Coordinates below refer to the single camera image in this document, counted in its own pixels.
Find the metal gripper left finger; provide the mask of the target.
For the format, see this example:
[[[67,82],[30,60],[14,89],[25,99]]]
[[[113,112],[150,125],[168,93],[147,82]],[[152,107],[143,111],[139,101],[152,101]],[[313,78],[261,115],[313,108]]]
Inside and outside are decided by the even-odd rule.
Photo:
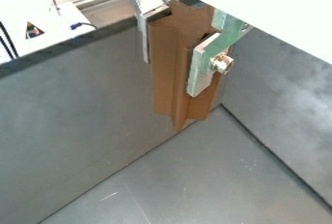
[[[131,0],[135,8],[138,28],[142,32],[143,45],[143,59],[148,63],[148,38],[147,38],[147,24],[160,17],[166,12],[167,6],[162,0]]]

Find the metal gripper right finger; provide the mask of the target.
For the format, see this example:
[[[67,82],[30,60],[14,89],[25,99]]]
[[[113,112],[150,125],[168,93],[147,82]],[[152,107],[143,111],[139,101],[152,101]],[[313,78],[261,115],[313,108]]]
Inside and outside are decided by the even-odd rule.
[[[217,31],[210,34],[191,51],[190,69],[186,81],[186,93],[191,97],[211,84],[215,73],[225,75],[233,65],[227,56],[227,48],[249,33],[253,26],[215,9],[211,26]]]

